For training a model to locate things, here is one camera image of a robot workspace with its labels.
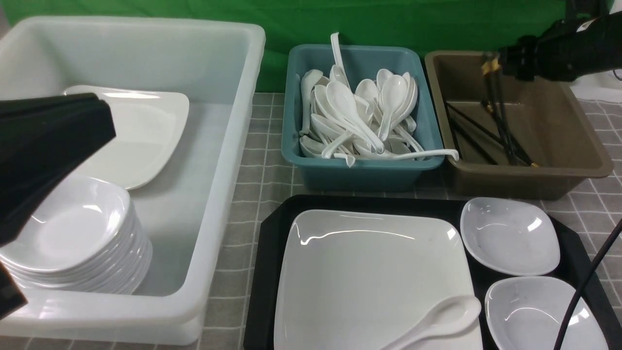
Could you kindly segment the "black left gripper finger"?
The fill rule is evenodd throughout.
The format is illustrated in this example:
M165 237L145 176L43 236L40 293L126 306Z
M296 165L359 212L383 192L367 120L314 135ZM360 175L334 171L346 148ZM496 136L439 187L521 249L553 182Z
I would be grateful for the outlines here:
M6 245L116 131L111 107L94 93L3 100L0 122L0 234Z

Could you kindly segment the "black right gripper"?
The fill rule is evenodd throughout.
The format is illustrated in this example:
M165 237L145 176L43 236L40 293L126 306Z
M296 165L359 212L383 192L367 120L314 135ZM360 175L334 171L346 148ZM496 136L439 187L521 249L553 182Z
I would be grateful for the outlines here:
M536 77L573 82L585 75L622 67L622 14L554 22L542 35L525 35L499 48L504 75L521 81Z

